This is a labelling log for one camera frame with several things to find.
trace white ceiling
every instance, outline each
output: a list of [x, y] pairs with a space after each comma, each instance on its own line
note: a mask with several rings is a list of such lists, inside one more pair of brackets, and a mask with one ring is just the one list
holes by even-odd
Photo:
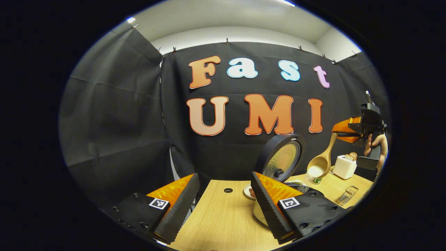
[[166, 0], [133, 17], [149, 41], [191, 29], [244, 26], [316, 43], [331, 28], [319, 17], [275, 0]]

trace wooden spoon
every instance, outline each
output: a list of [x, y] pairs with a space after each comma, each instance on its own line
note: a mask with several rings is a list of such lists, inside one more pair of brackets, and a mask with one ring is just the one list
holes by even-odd
[[319, 154], [318, 156], [314, 157], [307, 166], [307, 170], [311, 166], [319, 166], [320, 168], [324, 169], [324, 173], [319, 176], [319, 178], [324, 177], [327, 175], [327, 173], [330, 171], [331, 168], [331, 149], [333, 148], [333, 145], [335, 144], [336, 138], [338, 137], [339, 133], [332, 133], [330, 143], [328, 144], [327, 149]]

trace human hand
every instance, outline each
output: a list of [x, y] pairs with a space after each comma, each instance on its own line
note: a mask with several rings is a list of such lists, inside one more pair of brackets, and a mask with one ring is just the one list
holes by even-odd
[[387, 152], [388, 152], [387, 138], [384, 134], [381, 134], [378, 137], [376, 137], [373, 142], [372, 142], [372, 135], [370, 134], [368, 136], [367, 144], [364, 150], [364, 156], [370, 154], [371, 146], [377, 146], [378, 144], [381, 144], [381, 154], [378, 164], [376, 165], [376, 168], [378, 169], [378, 172], [380, 172], [381, 168], [383, 167], [384, 161], [387, 158]]

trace white powder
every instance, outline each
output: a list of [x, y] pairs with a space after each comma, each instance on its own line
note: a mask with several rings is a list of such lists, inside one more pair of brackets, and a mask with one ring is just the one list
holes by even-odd
[[324, 169], [320, 166], [311, 166], [307, 170], [307, 175], [309, 178], [317, 178], [324, 173]]

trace metal rack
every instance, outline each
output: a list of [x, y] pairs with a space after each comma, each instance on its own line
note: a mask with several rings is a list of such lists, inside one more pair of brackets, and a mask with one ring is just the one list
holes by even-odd
[[350, 201], [351, 198], [356, 194], [356, 192], [359, 190], [359, 188], [355, 186], [349, 186], [347, 189], [345, 189], [345, 192], [336, 200], [337, 204], [347, 204], [348, 201]]

